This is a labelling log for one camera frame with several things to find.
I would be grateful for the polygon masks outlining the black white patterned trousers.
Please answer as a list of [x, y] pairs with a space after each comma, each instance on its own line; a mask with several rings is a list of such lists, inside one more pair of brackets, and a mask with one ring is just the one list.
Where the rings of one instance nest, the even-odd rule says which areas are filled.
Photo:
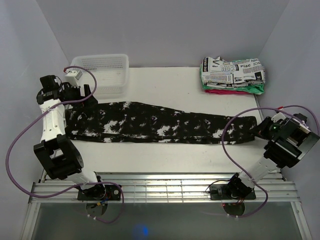
[[243, 144], [255, 136], [254, 116], [237, 117], [223, 132], [230, 116], [185, 112], [164, 106], [122, 101], [65, 111], [66, 135], [97, 143]]

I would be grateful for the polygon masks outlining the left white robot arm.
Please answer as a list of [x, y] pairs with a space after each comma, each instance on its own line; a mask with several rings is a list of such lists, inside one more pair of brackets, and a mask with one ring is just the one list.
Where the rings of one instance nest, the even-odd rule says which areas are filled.
[[78, 84], [81, 71], [72, 70], [65, 75], [65, 81], [58, 83], [55, 75], [40, 78], [42, 89], [36, 96], [42, 113], [42, 136], [33, 151], [48, 176], [55, 180], [69, 180], [85, 197], [102, 200], [106, 187], [94, 171], [84, 169], [82, 156], [65, 132], [65, 101], [83, 99]]

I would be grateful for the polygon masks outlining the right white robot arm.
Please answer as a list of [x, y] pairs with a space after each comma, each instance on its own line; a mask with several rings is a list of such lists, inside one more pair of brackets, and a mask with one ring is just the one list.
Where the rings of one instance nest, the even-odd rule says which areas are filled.
[[278, 112], [266, 117], [251, 131], [267, 140], [263, 156], [247, 170], [236, 173], [226, 185], [226, 194], [232, 199], [244, 199], [253, 192], [255, 184], [270, 172], [297, 165], [320, 137], [306, 126], [307, 117], [295, 113], [286, 117]]

